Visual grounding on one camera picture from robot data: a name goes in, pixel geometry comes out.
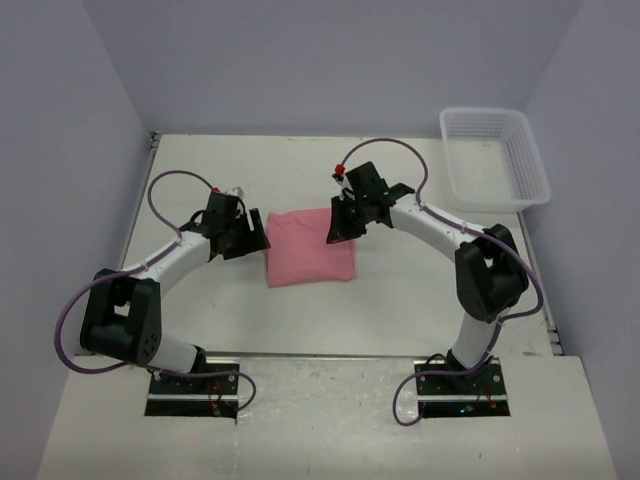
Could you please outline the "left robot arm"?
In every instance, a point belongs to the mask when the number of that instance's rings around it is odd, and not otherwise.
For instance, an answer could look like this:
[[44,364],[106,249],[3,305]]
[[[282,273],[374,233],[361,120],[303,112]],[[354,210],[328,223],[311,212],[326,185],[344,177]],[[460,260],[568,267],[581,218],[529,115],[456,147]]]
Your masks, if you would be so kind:
[[183,391],[208,379],[201,348],[163,333],[163,297],[194,270],[270,248],[260,211],[240,196],[213,191],[205,209],[178,228],[176,238],[128,272],[105,269],[91,284],[80,345],[126,364],[161,371]]

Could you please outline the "pink t shirt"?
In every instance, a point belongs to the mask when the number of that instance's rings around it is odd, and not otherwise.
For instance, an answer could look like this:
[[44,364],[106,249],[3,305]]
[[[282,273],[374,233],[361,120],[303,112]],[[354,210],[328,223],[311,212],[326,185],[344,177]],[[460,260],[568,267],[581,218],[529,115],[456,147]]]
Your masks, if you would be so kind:
[[265,233],[267,286],[279,288],[324,281],[350,281],[356,276],[356,246],[352,241],[327,244],[328,208],[271,213]]

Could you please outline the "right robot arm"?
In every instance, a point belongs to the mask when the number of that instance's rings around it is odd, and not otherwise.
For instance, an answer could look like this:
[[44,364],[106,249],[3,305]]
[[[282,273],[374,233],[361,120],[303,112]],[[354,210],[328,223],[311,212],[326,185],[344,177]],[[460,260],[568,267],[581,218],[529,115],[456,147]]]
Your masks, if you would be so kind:
[[501,320],[529,287],[510,230],[496,224],[475,234],[454,216],[420,204],[413,188],[388,185],[371,162],[352,170],[339,164],[333,179],[340,194],[331,198],[327,244],[358,239],[368,224],[377,223],[421,240],[453,262],[464,316],[444,373],[454,391],[471,391],[481,382]]

